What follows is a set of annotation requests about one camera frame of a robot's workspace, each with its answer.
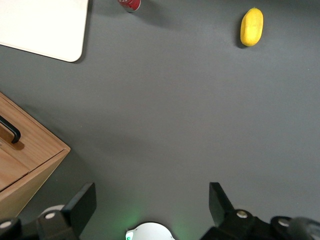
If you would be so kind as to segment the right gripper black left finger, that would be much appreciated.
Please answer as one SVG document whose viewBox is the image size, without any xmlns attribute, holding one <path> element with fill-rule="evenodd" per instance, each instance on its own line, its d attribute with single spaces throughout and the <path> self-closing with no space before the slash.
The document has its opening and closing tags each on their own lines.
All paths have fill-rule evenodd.
<svg viewBox="0 0 320 240">
<path fill-rule="evenodd" d="M 0 220 L 2 240 L 79 240 L 97 207 L 96 186 L 86 183 L 65 205 L 45 209 L 22 224 L 18 217 Z"/>
</svg>

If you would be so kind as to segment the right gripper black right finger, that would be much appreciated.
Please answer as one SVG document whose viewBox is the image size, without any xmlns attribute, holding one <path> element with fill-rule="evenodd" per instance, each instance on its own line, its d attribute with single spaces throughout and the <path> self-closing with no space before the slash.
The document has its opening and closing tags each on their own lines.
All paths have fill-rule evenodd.
<svg viewBox="0 0 320 240">
<path fill-rule="evenodd" d="M 274 216 L 269 223 L 235 209 L 218 182 L 209 184 L 209 210 L 214 222 L 202 240 L 318 240 L 320 223 L 306 217 Z"/>
</svg>

